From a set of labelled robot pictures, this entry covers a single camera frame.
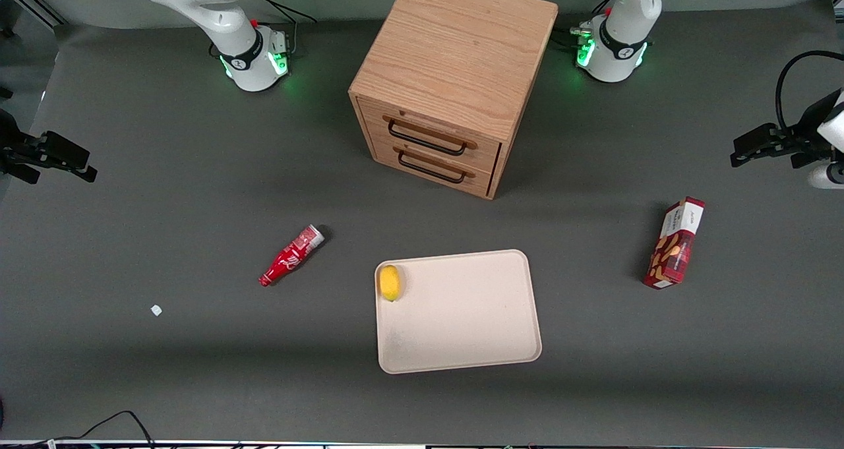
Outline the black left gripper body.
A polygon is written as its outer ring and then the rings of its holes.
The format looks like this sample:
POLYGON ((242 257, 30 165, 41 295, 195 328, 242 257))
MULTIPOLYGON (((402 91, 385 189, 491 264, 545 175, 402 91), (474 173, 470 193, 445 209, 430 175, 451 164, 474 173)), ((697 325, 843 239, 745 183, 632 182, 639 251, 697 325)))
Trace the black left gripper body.
POLYGON ((794 158, 841 158, 843 94, 834 91, 805 110, 792 132, 798 145, 794 158))

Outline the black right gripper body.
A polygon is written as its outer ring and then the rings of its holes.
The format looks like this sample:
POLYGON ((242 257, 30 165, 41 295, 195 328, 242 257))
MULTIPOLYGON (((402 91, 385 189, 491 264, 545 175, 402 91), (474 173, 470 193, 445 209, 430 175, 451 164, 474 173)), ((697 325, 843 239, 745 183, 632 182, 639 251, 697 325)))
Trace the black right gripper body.
POLYGON ((33 151, 43 140, 44 134, 33 136, 24 133, 19 127, 11 113, 1 109, 1 164, 2 167, 10 167, 13 164, 13 156, 23 156, 33 151))

